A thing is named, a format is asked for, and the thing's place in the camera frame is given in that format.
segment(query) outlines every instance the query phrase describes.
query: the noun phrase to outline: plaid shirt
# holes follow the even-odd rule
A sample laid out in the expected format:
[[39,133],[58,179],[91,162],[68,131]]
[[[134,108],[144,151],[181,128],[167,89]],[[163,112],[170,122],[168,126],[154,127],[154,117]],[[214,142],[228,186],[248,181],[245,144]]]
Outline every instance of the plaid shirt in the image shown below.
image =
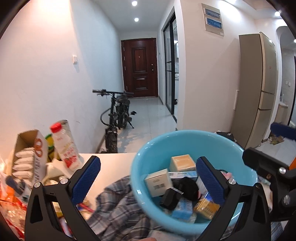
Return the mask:
[[[146,238],[151,230],[165,231],[151,220],[138,206],[130,186],[130,176],[110,186],[96,198],[97,208],[88,224],[102,241],[138,241]],[[228,237],[233,226],[228,227],[222,238]],[[271,240],[282,233],[281,223],[271,223]],[[186,237],[194,241],[198,237]]]

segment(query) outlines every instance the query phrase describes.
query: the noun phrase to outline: bicycle seat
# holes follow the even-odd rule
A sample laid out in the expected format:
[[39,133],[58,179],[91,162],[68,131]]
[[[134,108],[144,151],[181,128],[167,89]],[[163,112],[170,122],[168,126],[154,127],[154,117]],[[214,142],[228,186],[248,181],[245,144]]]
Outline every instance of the bicycle seat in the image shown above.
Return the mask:
[[129,99],[125,95],[118,96],[116,98],[116,102],[118,102],[120,104],[129,104],[130,103]]

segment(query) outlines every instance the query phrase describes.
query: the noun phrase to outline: red bottle cap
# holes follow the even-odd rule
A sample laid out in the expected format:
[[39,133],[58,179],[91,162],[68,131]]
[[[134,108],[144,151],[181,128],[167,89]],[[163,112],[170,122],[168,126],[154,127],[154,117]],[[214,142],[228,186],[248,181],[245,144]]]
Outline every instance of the red bottle cap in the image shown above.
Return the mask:
[[52,133],[57,133],[59,132],[61,129],[62,129],[62,125],[60,122],[57,122],[55,124],[53,124],[51,127],[50,127]]

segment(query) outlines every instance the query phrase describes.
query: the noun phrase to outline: wooden door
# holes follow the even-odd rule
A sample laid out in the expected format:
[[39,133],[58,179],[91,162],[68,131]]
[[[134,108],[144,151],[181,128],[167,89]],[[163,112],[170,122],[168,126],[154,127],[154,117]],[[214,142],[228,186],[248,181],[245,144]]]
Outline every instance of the wooden door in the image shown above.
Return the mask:
[[134,97],[158,96],[156,39],[121,41],[124,88]]

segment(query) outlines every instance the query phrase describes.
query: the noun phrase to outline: barcode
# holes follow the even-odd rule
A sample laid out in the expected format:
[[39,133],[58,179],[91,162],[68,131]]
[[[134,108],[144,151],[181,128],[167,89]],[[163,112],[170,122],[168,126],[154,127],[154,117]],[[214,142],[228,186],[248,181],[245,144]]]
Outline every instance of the barcode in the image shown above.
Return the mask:
[[165,187],[164,183],[154,186],[154,189],[156,190],[158,188],[163,188],[163,187]]

